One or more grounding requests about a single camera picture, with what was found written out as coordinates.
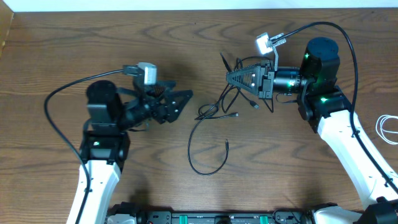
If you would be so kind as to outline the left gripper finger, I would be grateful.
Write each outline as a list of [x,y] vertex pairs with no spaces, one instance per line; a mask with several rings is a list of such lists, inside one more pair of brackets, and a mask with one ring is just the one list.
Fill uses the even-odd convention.
[[155,85],[146,86],[146,94],[149,96],[161,96],[165,91],[172,90],[176,86],[176,81],[166,80],[157,81]]
[[162,104],[164,119],[169,123],[177,120],[192,96],[192,90],[168,91],[165,93],[165,102]]

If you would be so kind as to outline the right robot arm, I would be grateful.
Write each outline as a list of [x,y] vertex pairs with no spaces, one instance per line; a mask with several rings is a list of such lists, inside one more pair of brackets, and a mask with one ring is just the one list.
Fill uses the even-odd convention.
[[236,68],[226,81],[260,99],[296,94],[298,111],[333,150],[353,182],[363,213],[335,204],[313,208],[301,223],[397,223],[397,173],[363,131],[353,105],[336,85],[338,45],[326,37],[310,40],[300,67],[277,60]]

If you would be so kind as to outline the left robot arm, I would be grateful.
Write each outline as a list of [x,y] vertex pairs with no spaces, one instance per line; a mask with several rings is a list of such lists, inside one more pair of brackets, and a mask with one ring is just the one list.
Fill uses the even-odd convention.
[[117,88],[107,80],[86,90],[89,120],[83,126],[78,187],[68,223],[104,223],[130,148],[128,133],[148,120],[174,122],[193,96],[174,81]]

